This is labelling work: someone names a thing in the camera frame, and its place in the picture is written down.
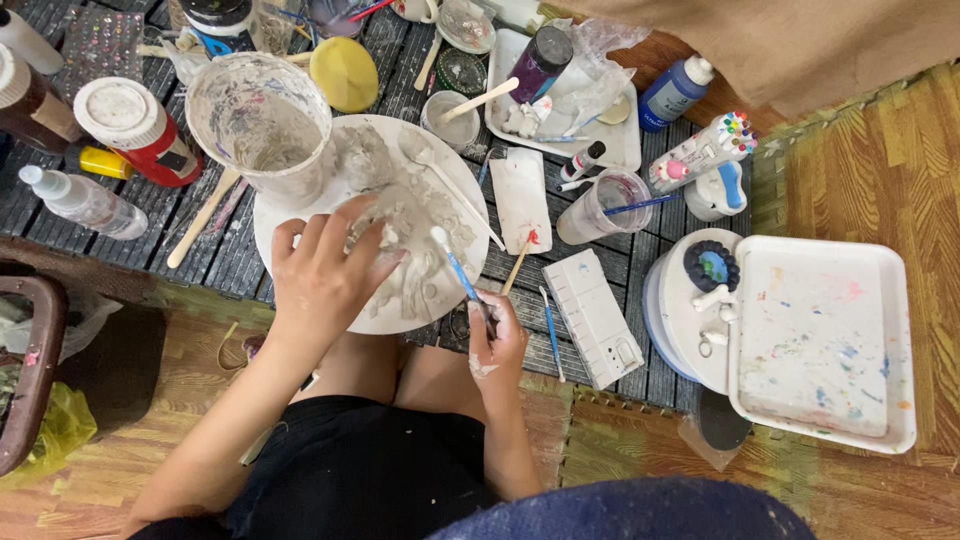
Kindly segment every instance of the blue paint bottle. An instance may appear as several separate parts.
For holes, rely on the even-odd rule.
[[[713,65],[700,55],[673,62],[640,96],[640,129],[654,134],[707,93]]]

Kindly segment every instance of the brown fabric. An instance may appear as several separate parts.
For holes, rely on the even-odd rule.
[[[786,116],[960,57],[960,0],[550,0],[679,37]]]

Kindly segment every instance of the purple paint bottle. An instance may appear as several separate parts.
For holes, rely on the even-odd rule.
[[[507,75],[507,79],[517,77],[520,80],[520,85],[510,92],[510,97],[517,103],[537,101],[572,59],[573,45],[563,31],[552,26],[540,28],[527,43],[527,48],[523,49],[510,75]]]

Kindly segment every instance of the red bottle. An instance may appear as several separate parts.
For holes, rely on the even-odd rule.
[[[130,162],[148,180],[187,185],[204,170],[204,157],[183,141],[177,123],[144,85],[104,77],[77,92],[73,112],[94,138]]]

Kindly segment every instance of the plastic cup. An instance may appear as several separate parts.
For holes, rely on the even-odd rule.
[[[420,126],[431,134],[438,136],[455,152],[459,153],[467,150],[467,147],[480,134],[480,114],[477,113],[477,109],[465,112],[446,124],[441,125],[438,122],[441,114],[467,101],[467,96],[451,90],[433,94],[423,105],[423,111],[420,113]]]
[[[324,93],[290,62],[215,57],[187,90],[186,122],[208,156],[272,206],[302,209],[320,196],[333,116]]]
[[[636,233],[650,223],[650,207],[604,215],[612,209],[646,201],[650,190],[639,176],[607,169],[597,176],[587,193],[574,201],[557,220],[557,236],[567,244],[585,244],[613,233]]]

